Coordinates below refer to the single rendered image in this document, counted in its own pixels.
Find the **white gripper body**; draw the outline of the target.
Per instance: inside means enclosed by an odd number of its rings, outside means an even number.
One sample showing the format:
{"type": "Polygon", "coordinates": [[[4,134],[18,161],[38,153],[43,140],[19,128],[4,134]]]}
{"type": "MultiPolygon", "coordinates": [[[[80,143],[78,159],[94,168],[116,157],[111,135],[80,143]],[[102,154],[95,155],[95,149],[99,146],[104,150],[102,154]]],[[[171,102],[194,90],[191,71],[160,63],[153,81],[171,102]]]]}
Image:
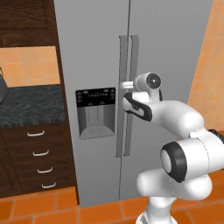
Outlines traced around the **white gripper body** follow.
{"type": "Polygon", "coordinates": [[[134,82],[133,81],[124,81],[120,83],[121,89],[133,89],[134,88],[134,82]]]}

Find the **grey fridge door with dispenser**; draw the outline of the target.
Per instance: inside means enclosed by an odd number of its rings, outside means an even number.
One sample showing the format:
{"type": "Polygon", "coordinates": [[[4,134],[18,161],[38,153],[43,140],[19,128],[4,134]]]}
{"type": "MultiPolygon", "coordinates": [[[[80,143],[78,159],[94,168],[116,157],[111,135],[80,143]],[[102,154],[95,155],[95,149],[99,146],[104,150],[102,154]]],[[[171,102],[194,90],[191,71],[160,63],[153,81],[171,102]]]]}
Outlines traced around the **grey fridge door with dispenser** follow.
{"type": "Polygon", "coordinates": [[[81,207],[120,199],[119,37],[129,0],[54,0],[81,207]]]}

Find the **plain grey fridge door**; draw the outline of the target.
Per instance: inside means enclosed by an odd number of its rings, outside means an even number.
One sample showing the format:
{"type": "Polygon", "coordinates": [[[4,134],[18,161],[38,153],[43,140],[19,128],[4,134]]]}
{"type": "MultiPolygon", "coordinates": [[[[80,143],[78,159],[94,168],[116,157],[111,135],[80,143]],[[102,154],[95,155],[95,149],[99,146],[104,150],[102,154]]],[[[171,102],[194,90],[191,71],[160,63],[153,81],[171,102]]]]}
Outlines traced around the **plain grey fridge door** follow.
{"type": "MultiPolygon", "coordinates": [[[[126,80],[130,80],[131,35],[139,37],[136,76],[155,73],[165,100],[186,102],[213,0],[130,0],[126,80]]],[[[140,196],[137,175],[161,167],[160,150],[176,137],[133,116],[130,154],[125,157],[127,114],[123,112],[120,199],[140,196]]]]}

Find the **dark wood drawer front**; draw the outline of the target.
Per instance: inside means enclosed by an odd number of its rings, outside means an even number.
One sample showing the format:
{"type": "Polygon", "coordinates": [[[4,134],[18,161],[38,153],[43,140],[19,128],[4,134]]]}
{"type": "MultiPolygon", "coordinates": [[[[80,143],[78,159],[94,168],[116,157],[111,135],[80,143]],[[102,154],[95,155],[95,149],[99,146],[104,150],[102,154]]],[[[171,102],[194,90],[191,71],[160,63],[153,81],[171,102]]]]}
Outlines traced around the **dark wood drawer front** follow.
{"type": "Polygon", "coordinates": [[[25,163],[39,160],[64,160],[67,157],[67,147],[62,143],[37,143],[9,146],[10,158],[14,163],[25,163]],[[33,152],[41,153],[49,150],[49,154],[43,157],[34,157],[33,152]]]}
{"type": "Polygon", "coordinates": [[[63,123],[51,123],[35,126],[0,129],[6,145],[48,143],[62,141],[67,136],[67,127],[63,123]],[[43,136],[28,137],[27,132],[39,133],[45,131],[43,136]]]}
{"type": "Polygon", "coordinates": [[[36,175],[36,176],[25,176],[25,177],[19,178],[19,182],[21,184],[21,187],[24,193],[37,193],[37,192],[55,190],[55,189],[74,185],[73,181],[66,174],[60,174],[60,175],[42,174],[42,175],[36,175]],[[55,181],[57,182],[57,184],[53,188],[43,189],[41,187],[42,184],[51,185],[55,181]]]}
{"type": "Polygon", "coordinates": [[[53,167],[52,172],[45,173],[44,175],[60,175],[69,173],[69,165],[63,160],[39,160],[25,163],[14,164],[17,175],[22,178],[25,176],[42,175],[37,172],[37,169],[48,170],[53,167]]]}

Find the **dark grey kettle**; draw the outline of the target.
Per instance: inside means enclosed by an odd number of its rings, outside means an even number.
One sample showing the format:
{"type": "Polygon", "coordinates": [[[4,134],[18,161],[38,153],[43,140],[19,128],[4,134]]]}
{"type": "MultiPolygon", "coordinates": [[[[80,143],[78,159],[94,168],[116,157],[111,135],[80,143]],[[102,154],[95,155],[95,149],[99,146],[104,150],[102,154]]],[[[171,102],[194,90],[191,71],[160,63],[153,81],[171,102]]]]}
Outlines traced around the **dark grey kettle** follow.
{"type": "Polygon", "coordinates": [[[9,93],[8,86],[4,79],[3,69],[0,67],[0,103],[2,103],[9,93]]]}

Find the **dark wood base cupboard door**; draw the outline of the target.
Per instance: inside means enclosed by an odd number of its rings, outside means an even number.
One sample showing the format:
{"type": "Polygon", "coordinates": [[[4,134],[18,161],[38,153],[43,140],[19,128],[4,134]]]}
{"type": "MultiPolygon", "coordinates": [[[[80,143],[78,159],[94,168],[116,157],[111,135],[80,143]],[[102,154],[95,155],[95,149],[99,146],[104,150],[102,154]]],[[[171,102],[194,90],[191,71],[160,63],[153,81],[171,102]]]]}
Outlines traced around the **dark wood base cupboard door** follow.
{"type": "Polygon", "coordinates": [[[18,176],[0,133],[0,199],[22,193],[18,176]]]}

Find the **dark wood wall cupboard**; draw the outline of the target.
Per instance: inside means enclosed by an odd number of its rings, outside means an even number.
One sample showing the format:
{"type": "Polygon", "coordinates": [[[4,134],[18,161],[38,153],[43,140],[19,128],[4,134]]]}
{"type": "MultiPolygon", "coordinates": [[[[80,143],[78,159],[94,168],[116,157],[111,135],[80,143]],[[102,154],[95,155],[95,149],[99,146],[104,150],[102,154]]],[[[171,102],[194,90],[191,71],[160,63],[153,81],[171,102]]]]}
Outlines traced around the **dark wood wall cupboard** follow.
{"type": "Polygon", "coordinates": [[[53,0],[0,0],[0,47],[56,44],[53,0]]]}

